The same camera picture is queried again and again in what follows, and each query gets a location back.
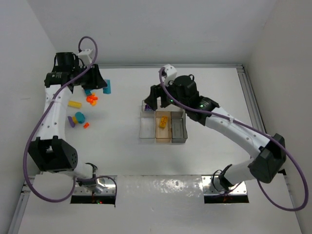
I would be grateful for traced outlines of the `teal 2x4 lego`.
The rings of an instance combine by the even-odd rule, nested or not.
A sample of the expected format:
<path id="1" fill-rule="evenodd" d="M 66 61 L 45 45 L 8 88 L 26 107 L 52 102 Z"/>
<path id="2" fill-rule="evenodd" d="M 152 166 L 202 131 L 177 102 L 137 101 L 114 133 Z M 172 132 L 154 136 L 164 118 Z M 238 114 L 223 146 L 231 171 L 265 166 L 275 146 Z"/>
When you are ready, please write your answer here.
<path id="1" fill-rule="evenodd" d="M 106 86 L 102 88 L 103 93 L 109 95 L 109 94 L 111 94 L 111 83 L 110 83 L 110 80 L 109 79 L 105 79 L 104 81 L 106 83 Z"/>

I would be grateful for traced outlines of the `purple printed lego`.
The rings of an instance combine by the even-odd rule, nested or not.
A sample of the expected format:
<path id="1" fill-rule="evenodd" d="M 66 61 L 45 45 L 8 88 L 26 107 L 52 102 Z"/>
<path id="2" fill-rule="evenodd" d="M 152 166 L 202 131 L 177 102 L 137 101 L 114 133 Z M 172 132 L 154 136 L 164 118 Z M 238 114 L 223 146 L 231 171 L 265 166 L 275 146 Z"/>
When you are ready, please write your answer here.
<path id="1" fill-rule="evenodd" d="M 143 112 L 150 114 L 150 113 L 154 113 L 154 110 L 149 105 L 145 104 L 143 107 Z"/>

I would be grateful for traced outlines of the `long yellow lego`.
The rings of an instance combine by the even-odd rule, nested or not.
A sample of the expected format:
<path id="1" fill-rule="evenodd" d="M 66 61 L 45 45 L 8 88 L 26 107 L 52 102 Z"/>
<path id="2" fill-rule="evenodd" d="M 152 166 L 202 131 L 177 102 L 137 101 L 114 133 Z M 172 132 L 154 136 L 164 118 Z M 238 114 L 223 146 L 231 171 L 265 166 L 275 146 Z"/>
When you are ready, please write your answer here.
<path id="1" fill-rule="evenodd" d="M 72 108 L 77 108 L 80 109 L 82 107 L 82 103 L 80 102 L 75 102 L 75 101 L 69 101 L 68 106 Z"/>

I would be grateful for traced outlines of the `teal round lego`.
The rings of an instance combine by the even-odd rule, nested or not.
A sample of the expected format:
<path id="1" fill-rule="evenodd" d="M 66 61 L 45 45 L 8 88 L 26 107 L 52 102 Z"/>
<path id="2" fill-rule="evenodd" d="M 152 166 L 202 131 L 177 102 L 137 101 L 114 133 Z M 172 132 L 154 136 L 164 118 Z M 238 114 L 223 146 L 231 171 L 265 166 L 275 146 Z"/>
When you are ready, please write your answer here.
<path id="1" fill-rule="evenodd" d="M 74 115 L 74 123 L 83 124 L 85 122 L 85 115 L 82 112 L 76 112 Z"/>

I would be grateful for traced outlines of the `purple and yellow lego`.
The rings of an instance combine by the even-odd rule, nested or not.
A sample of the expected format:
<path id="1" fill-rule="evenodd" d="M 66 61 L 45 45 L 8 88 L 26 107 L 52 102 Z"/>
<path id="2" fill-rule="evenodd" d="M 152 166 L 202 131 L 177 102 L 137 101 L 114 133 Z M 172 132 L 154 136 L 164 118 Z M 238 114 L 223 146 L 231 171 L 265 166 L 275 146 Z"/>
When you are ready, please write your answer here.
<path id="1" fill-rule="evenodd" d="M 68 119 L 70 126 L 74 128 L 76 126 L 76 121 L 77 121 L 75 117 L 68 116 L 67 119 Z"/>

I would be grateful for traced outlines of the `small orange lego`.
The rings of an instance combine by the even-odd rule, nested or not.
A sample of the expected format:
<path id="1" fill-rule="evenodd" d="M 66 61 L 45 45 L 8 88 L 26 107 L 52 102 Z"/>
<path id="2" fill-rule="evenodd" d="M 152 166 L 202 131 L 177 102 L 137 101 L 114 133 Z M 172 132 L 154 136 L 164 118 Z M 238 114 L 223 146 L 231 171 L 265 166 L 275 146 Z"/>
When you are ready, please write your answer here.
<path id="1" fill-rule="evenodd" d="M 89 126 L 90 126 L 90 123 L 87 122 L 87 123 L 84 124 L 83 128 L 84 128 L 84 129 L 87 129 Z"/>

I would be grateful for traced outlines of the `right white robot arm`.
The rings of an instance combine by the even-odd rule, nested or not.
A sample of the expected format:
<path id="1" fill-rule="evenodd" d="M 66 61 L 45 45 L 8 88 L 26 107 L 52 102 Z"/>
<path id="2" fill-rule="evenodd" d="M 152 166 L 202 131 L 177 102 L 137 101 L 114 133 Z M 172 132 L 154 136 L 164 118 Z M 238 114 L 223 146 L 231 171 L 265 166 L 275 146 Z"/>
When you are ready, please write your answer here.
<path id="1" fill-rule="evenodd" d="M 236 124 L 233 117 L 217 102 L 199 94 L 193 75 L 178 76 L 166 87 L 160 84 L 151 86 L 150 94 L 144 102 L 153 110 L 181 103 L 191 120 L 223 134 L 249 154 L 249 160 L 226 166 L 212 180 L 215 189 L 219 191 L 227 191 L 242 181 L 253 179 L 268 184 L 286 161 L 286 154 L 276 145 L 285 145 L 281 135 L 275 134 L 272 139 L 268 139 Z"/>

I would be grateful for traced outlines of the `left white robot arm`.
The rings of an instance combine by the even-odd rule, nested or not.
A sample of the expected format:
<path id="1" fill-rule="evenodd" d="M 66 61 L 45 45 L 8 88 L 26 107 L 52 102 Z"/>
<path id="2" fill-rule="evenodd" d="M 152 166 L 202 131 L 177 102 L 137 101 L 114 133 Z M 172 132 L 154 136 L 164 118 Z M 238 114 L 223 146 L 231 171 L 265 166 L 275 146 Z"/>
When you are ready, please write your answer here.
<path id="1" fill-rule="evenodd" d="M 28 154 L 42 172 L 61 173 L 77 179 L 96 176 L 97 167 L 78 160 L 76 149 L 65 140 L 67 108 L 74 87 L 101 89 L 107 87 L 99 67 L 92 63 L 92 49 L 56 53 L 54 66 L 46 75 L 43 120 L 32 137 Z"/>

